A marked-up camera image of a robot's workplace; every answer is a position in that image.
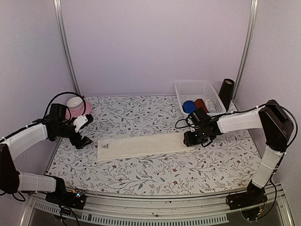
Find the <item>cream cloth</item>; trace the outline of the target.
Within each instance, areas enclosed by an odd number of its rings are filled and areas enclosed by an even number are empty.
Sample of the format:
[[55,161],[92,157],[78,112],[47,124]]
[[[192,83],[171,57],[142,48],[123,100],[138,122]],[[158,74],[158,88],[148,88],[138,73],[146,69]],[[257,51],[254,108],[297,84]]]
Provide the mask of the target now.
[[119,139],[98,140],[97,160],[114,160],[146,155],[192,151],[187,147],[183,133],[169,133]]

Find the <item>blue microfibre towel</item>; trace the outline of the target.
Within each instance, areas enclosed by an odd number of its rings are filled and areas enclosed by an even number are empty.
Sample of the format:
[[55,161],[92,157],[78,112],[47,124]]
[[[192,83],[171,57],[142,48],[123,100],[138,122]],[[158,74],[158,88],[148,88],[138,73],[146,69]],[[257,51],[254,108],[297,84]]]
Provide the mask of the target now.
[[196,110],[195,103],[192,100],[187,100],[182,105],[183,111],[190,114]]

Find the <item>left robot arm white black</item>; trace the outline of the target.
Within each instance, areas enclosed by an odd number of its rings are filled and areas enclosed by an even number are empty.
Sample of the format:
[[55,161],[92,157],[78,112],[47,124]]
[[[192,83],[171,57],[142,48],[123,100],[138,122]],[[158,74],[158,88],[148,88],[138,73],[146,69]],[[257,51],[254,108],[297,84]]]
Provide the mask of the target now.
[[92,140],[80,134],[80,129],[93,121],[90,114],[76,118],[65,118],[68,108],[62,104],[52,104],[46,115],[32,124],[0,140],[0,189],[6,194],[17,192],[46,192],[59,204],[66,204],[70,194],[61,178],[36,175],[17,171],[14,161],[22,153],[39,142],[67,138],[77,149],[82,149]]

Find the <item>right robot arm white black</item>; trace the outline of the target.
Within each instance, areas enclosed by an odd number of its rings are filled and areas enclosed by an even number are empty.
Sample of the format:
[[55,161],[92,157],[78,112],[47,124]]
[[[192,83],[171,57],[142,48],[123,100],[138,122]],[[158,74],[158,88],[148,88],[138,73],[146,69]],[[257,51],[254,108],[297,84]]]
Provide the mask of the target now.
[[289,146],[298,133],[298,123],[294,115],[271,99],[266,103],[242,111],[232,111],[209,116],[203,109],[188,115],[187,131],[183,143],[187,146],[209,146],[220,135],[234,131],[248,130],[257,149],[261,162],[243,195],[247,205],[254,205],[261,198],[274,173],[277,172]]

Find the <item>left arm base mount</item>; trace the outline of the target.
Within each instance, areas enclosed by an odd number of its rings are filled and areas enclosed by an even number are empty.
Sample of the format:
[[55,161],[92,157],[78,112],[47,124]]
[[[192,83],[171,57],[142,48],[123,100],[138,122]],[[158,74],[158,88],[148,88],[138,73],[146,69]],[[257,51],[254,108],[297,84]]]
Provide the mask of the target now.
[[79,192],[55,190],[47,193],[45,200],[57,205],[63,205],[72,209],[83,210],[86,203],[86,196]]

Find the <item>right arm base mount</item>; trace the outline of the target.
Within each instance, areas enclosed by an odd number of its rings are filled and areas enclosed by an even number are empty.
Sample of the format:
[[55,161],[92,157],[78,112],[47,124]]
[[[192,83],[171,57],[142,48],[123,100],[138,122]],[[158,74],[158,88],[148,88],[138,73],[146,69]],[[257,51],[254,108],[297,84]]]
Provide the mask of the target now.
[[261,193],[258,196],[249,194],[248,192],[232,193],[226,197],[226,203],[229,205],[230,210],[264,204],[267,200],[268,198],[265,193]]

